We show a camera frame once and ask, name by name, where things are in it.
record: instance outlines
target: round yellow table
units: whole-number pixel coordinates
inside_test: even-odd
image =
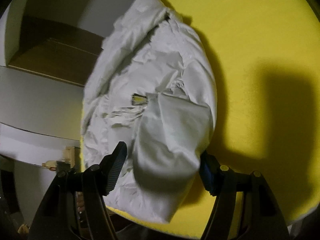
[[[235,171],[259,170],[293,221],[320,200],[320,23],[305,0],[162,0],[200,36],[216,78],[208,152]],[[214,198],[196,177],[170,224],[200,238]]]

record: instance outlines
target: white fabric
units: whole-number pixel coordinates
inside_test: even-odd
[[[198,171],[216,122],[214,76],[196,32],[160,0],[135,0],[114,24],[84,89],[84,160],[128,156],[107,206],[169,222]],[[132,94],[147,96],[132,106]]]

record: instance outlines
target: brown wooden panel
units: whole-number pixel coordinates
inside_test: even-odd
[[[70,25],[24,16],[20,48],[9,67],[84,86],[102,40]]]

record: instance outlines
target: screw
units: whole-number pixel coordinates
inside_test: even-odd
[[[65,172],[65,171],[59,171],[59,172],[58,172],[58,177],[59,177],[59,178],[63,178],[65,175],[66,175],[66,172]]]
[[[222,171],[228,171],[229,170],[229,167],[227,165],[221,165],[220,166],[220,170]]]
[[[98,169],[100,169],[100,165],[99,164],[94,164],[90,167],[91,171],[97,171]]]
[[[257,178],[261,176],[261,173],[259,171],[254,171],[253,172],[254,176],[256,176]]]

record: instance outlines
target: yellow table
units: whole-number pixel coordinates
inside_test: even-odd
[[[162,0],[199,34],[218,90],[208,149],[262,172],[289,223],[320,200],[320,23],[305,0]],[[214,198],[199,177],[168,225],[200,238]]]

